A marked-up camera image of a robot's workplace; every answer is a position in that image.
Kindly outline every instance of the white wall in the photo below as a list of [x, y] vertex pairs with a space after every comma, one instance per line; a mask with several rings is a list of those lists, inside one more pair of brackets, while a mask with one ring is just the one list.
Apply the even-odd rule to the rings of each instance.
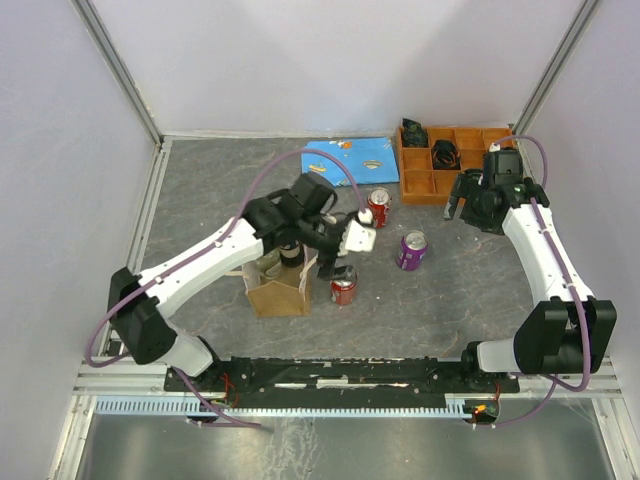
[[0, 477], [47, 475], [153, 145], [69, 2], [0, 16]]
[[638, 18], [637, 0], [601, 2], [527, 132], [548, 150], [554, 223], [574, 265], [596, 297], [613, 300], [618, 310], [609, 350], [636, 432], [640, 432]]
[[164, 133], [517, 119], [582, 0], [94, 0]]

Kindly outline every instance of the black mounting plate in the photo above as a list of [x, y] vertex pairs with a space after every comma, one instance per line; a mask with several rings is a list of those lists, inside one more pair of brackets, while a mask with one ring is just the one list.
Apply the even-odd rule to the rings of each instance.
[[[460, 361], [437, 359], [236, 358], [222, 361], [238, 394], [237, 408], [443, 408], [447, 393], [518, 393], [516, 379], [505, 374], [470, 374]], [[224, 392], [219, 377], [193, 379], [201, 392]], [[168, 370], [164, 389], [187, 387]]]

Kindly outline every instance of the purple soda can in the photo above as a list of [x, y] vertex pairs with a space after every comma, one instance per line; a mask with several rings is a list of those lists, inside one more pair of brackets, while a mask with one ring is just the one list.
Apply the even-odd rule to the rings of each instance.
[[427, 237], [424, 233], [412, 230], [400, 240], [400, 250], [396, 263], [403, 270], [415, 270], [420, 266], [424, 254], [427, 253]]

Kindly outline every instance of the red wire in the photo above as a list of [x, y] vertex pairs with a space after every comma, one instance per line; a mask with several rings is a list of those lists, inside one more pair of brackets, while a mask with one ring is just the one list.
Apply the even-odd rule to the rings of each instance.
[[497, 380], [496, 382], [496, 394], [493, 396], [493, 401], [497, 402], [498, 399], [500, 398], [500, 382], [498, 382]]
[[225, 401], [229, 400], [229, 386], [231, 386], [233, 388], [234, 398], [233, 398], [233, 405], [231, 405], [231, 408], [235, 408], [236, 405], [238, 404], [238, 400], [239, 400], [238, 391], [236, 389], [236, 386], [233, 383], [231, 383], [231, 380], [229, 380], [229, 375], [227, 375], [226, 373], [224, 373], [220, 378], [222, 380], [224, 380], [224, 399], [225, 399]]

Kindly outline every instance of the aluminum frame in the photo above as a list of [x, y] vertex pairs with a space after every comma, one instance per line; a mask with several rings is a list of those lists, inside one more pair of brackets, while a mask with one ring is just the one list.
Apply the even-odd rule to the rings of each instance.
[[162, 132], [160, 132], [160, 129], [156, 125], [151, 113], [149, 113], [147, 106], [142, 100], [142, 96], [136, 88], [135, 82], [133, 81], [127, 66], [124, 64], [120, 55], [118, 55], [117, 50], [113, 46], [107, 29], [100, 19], [100, 15], [98, 14], [95, 6], [91, 0], [71, 0], [71, 3], [76, 8], [78, 15], [80, 15], [80, 18], [87, 27], [87, 30], [89, 30], [96, 46], [102, 54], [102, 58], [107, 62], [109, 69], [113, 73], [118, 85], [120, 85], [120, 88], [122, 88], [122, 92], [125, 97], [127, 97], [127, 100], [138, 115], [138, 118], [142, 122], [147, 134], [156, 145], [162, 144]]
[[[56, 456], [47, 480], [74, 479], [87, 438], [96, 405], [102, 398], [140, 397], [158, 399], [151, 403], [176, 403], [180, 398], [185, 403], [192, 403], [194, 396], [184, 392], [165, 392], [164, 378], [167, 365], [152, 363], [137, 365], [132, 359], [123, 359], [117, 364], [100, 370], [85, 364], [80, 368], [73, 390], [73, 400], [65, 419], [60, 436]], [[578, 383], [580, 375], [562, 377], [569, 382]], [[549, 389], [549, 381], [540, 377], [524, 377], [520, 379], [521, 392], [503, 394], [505, 399], [541, 399]], [[222, 399], [222, 393], [202, 392], [208, 398]], [[448, 394], [449, 403], [463, 400], [490, 398], [491, 394]], [[569, 392], [559, 389], [554, 398], [589, 398], [596, 412], [600, 432], [605, 443], [612, 468], [619, 479], [640, 478], [640, 443], [635, 435], [627, 407], [618, 385], [613, 364], [605, 357], [600, 370], [593, 375], [589, 389], [584, 392]], [[255, 414], [237, 409], [236, 415]], [[283, 411], [283, 416], [309, 416], [303, 411]], [[166, 415], [166, 412], [145, 412], [147, 415]], [[336, 412], [336, 415], [352, 416], [350, 412]]]
[[[582, 33], [593, 17], [600, 0], [585, 0], [576, 17], [560, 42], [551, 61], [547, 65], [538, 85], [528, 100], [515, 124], [515, 133], [525, 133], [538, 112], [544, 99], [560, 74], [562, 67], [577, 45]], [[153, 161], [148, 186], [136, 223], [127, 266], [139, 271], [146, 241], [153, 221], [160, 188], [166, 171], [171, 149], [171, 140], [164, 137], [149, 113], [126, 65], [117, 54], [108, 32], [100, 20], [91, 0], [72, 0], [81, 19], [87, 26], [107, 65], [113, 72], [123, 93], [142, 121], [148, 135], [158, 149]], [[106, 350], [111, 338], [110, 329], [105, 332], [100, 352]], [[136, 365], [131, 359], [96, 371], [82, 365], [73, 390], [71, 405], [65, 418], [56, 454], [47, 480], [75, 479], [84, 451], [87, 433], [93, 419], [96, 404], [101, 396], [151, 396], [183, 397], [192, 400], [190, 393], [165, 392], [163, 389], [167, 366], [164, 364]], [[577, 382], [578, 376], [563, 379]], [[504, 394], [504, 398], [542, 398], [548, 391], [549, 382], [539, 377], [525, 377], [520, 380], [522, 391], [518, 394]], [[222, 394], [202, 392], [208, 398], [222, 398]], [[488, 398], [486, 394], [450, 394], [448, 400], [473, 400]], [[590, 388], [581, 393], [559, 390], [554, 397], [590, 398], [598, 417], [598, 424], [616, 478], [640, 478], [640, 443], [635, 435], [629, 413], [619, 388], [610, 359], [603, 361], [600, 371], [593, 376]]]
[[525, 104], [525, 107], [520, 114], [520, 118], [516, 121], [512, 129], [513, 133], [523, 134], [527, 132], [531, 122], [551, 91], [553, 84], [573, 53], [580, 37], [582, 37], [582, 34], [593, 18], [599, 4], [600, 0], [585, 0], [580, 6], [576, 16], [571, 22], [571, 25], [560, 41], [558, 48], [547, 64], [547, 68], [543, 72], [542, 77], [540, 77], [531, 97]]

